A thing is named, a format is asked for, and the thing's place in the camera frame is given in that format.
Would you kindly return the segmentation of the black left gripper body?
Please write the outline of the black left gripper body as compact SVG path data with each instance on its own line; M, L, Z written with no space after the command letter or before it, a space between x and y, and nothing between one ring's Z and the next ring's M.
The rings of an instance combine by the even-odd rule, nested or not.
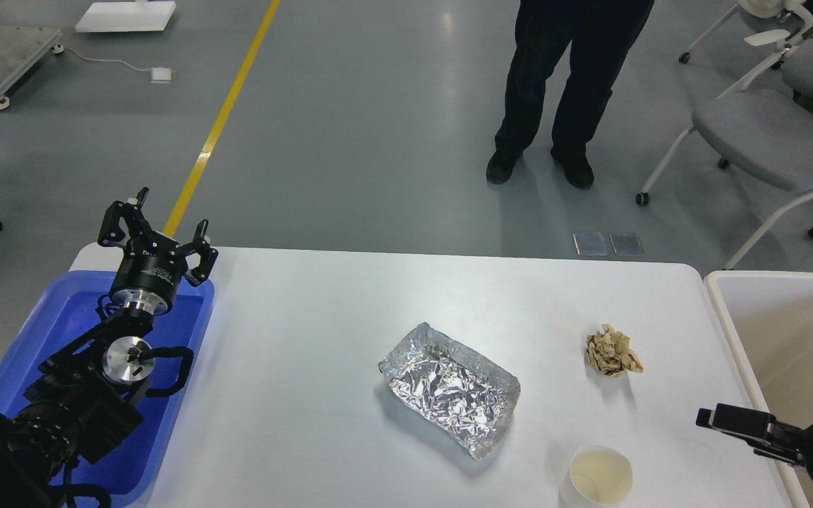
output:
M170 312L187 270L184 258L171 256L179 248L180 244L170 238L129 241L109 290L111 301L155 316Z

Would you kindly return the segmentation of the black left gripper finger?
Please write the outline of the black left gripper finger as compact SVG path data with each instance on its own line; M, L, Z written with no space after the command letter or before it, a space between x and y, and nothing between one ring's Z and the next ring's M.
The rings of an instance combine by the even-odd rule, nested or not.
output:
M185 244L175 243L169 248L172 269L179 279L184 279L191 286L200 286L209 279L219 256L207 237L209 224L209 219L202 219L195 228L191 241Z
M101 222L97 244L102 247L117 247L130 250L134 240L141 238L145 246L156 241L156 234L142 212L142 206L149 193L148 187L142 187L135 198L115 200L107 208Z

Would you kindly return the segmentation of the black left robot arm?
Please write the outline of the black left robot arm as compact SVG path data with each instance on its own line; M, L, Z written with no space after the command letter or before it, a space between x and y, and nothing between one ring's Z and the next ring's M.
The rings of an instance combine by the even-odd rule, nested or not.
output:
M167 447L212 312L217 256L201 221L181 243L144 216L104 213L104 274L49 284L0 362L0 507L125 506Z

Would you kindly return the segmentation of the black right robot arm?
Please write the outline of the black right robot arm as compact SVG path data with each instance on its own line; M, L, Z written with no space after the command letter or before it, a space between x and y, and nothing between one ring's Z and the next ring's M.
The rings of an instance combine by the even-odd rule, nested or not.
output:
M717 403L698 409L696 425L742 440L757 456L802 469L813 482L813 424L798 428L765 411Z

